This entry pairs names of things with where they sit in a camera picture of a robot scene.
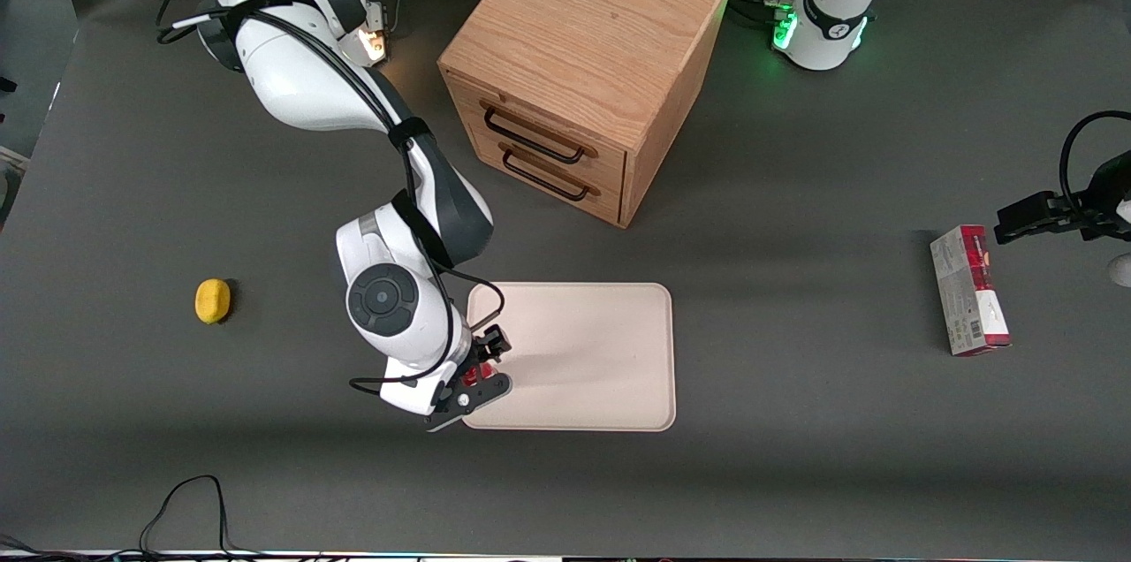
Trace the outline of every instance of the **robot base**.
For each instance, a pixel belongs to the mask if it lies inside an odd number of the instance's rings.
[[[828,71],[840,67],[840,63],[848,59],[848,54],[860,46],[867,18],[864,18],[855,31],[846,31],[843,38],[824,38],[821,27],[809,18],[803,7],[792,7],[786,18],[774,28],[770,46],[788,55],[797,67],[812,71]]]

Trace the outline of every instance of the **drawer handle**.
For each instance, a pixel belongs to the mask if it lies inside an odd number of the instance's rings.
[[[534,152],[546,156],[546,158],[558,159],[561,164],[577,164],[578,159],[581,159],[581,155],[585,155],[585,148],[578,147],[577,152],[572,156],[567,156],[564,154],[559,154],[554,152],[553,148],[545,148],[541,144],[534,142],[534,140],[528,138],[523,138],[518,136],[517,132],[510,131],[509,128],[500,127],[500,124],[492,123],[491,119],[494,118],[494,107],[487,107],[485,114],[483,114],[483,123],[486,124],[489,130],[498,132],[498,135],[506,136],[509,139],[515,140],[517,144],[521,144],[523,147],[533,148]]]
[[[529,180],[534,184],[538,184],[541,188],[545,188],[546,191],[554,192],[558,196],[564,197],[564,199],[570,200],[570,202],[580,202],[585,200],[585,197],[589,194],[589,187],[582,187],[580,192],[569,192],[564,188],[558,187],[558,184],[551,184],[541,176],[532,174],[532,172],[525,172],[520,167],[516,167],[510,164],[510,156],[515,155],[510,148],[502,155],[502,166],[507,167],[507,171],[513,172],[517,175],[523,176],[525,180]]]

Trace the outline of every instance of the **gray tabletop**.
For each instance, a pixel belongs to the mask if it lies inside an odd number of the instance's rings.
[[[994,248],[1015,346],[949,356],[927,251],[1053,188],[1082,115],[1128,107],[1117,0],[879,0],[832,74],[725,23],[627,232],[475,158],[434,60],[477,0],[405,0],[386,75],[491,205],[468,271],[658,282],[659,434],[425,434],[347,388],[334,231],[399,189],[383,136],[270,119],[154,2],[81,29],[0,236],[0,530],[118,547],[214,473],[243,546],[668,556],[1131,556],[1131,291],[1114,241]],[[1126,149],[1081,139],[1079,180]],[[235,277],[231,321],[191,301]],[[452,284],[460,303],[465,285]],[[187,490],[155,544],[211,547]]]

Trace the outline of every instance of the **wooden drawer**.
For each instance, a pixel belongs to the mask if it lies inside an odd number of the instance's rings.
[[[504,96],[446,75],[475,154],[484,163],[618,224],[625,154],[545,119],[510,110]]]
[[[526,148],[507,144],[506,140],[497,140],[495,144],[482,148],[480,159],[499,171],[517,176],[533,188],[558,197],[559,200],[566,200],[581,208],[582,211],[612,224],[619,223],[621,207],[619,192],[578,179],[573,175],[573,171],[550,163],[542,156],[527,152]]]
[[[437,63],[481,159],[625,228],[699,95],[725,9],[482,0]]]

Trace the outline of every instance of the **green light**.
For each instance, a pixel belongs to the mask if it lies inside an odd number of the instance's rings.
[[[786,18],[777,24],[777,29],[774,31],[774,45],[778,50],[785,50],[785,47],[789,46],[789,42],[793,40],[793,31],[795,29],[797,29],[797,15],[791,11]]]
[[[864,27],[866,26],[867,26],[867,16],[864,16],[863,21],[860,23],[860,32],[856,32],[856,40],[852,42],[853,50],[856,50],[856,47],[860,46],[860,40],[863,38]]]

